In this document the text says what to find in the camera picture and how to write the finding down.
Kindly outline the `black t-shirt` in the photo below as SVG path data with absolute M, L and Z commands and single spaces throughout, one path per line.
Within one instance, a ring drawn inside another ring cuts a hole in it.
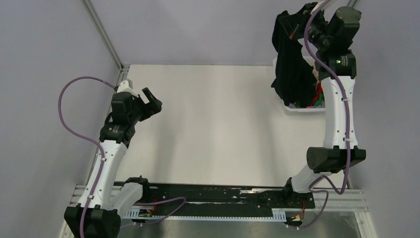
M 317 97 L 316 77 L 313 67 L 303 58 L 302 45 L 289 39 L 290 33 L 282 21 L 290 18 L 288 11 L 278 14 L 272 33 L 272 44 L 277 52 L 275 79 L 271 87 L 284 105 L 297 104 L 300 108 L 311 107 Z

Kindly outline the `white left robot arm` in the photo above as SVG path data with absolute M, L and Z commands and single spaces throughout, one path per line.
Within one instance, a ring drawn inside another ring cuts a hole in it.
M 112 97 L 111 112 L 100 130 L 99 152 L 91 178 L 76 206 L 69 206 L 64 219 L 76 238 L 115 238 L 118 236 L 123 215 L 137 202 L 148 204 L 152 198 L 148 180 L 129 178 L 112 196 L 112 189 L 124 158 L 135 125 L 161 112 L 162 102 L 149 88 L 143 88 L 148 102 L 132 90 L 118 90 Z

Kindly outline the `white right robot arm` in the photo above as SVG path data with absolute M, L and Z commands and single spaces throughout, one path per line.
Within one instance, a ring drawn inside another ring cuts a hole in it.
M 348 181 L 350 168 L 366 158 L 359 148 L 353 120 L 353 91 L 356 83 L 356 57 L 351 51 L 359 30 L 361 12 L 349 7 L 338 8 L 330 21 L 323 8 L 328 1 L 311 2 L 291 15 L 281 25 L 291 40 L 303 39 L 306 47 L 314 45 L 315 60 L 325 103 L 325 134 L 321 147 L 307 150 L 307 164 L 288 180 L 290 189 L 283 192 L 284 203 L 295 207 L 303 194 L 331 174 L 343 172 Z

